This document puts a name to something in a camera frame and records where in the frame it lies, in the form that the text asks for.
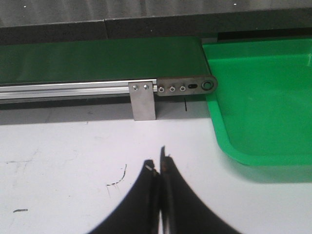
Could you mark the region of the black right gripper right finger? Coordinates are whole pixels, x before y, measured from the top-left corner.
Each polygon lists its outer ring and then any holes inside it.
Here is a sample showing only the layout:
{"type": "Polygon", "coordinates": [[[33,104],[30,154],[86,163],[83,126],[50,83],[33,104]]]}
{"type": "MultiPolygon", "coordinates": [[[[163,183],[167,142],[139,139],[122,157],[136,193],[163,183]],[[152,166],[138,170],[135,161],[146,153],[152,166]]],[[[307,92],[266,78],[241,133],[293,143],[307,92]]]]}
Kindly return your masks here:
{"type": "Polygon", "coordinates": [[[238,234],[208,208],[178,170],[174,160],[160,150],[161,216],[165,234],[238,234]]]}

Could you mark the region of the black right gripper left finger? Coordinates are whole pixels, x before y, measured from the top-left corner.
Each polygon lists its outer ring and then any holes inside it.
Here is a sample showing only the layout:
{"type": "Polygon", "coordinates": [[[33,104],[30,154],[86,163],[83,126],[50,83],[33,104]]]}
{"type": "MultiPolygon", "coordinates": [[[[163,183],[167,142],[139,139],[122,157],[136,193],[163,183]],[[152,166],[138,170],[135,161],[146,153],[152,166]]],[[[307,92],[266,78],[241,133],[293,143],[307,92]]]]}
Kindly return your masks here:
{"type": "Polygon", "coordinates": [[[145,160],[134,185],[92,234],[157,234],[160,212],[160,175],[145,160]]]}

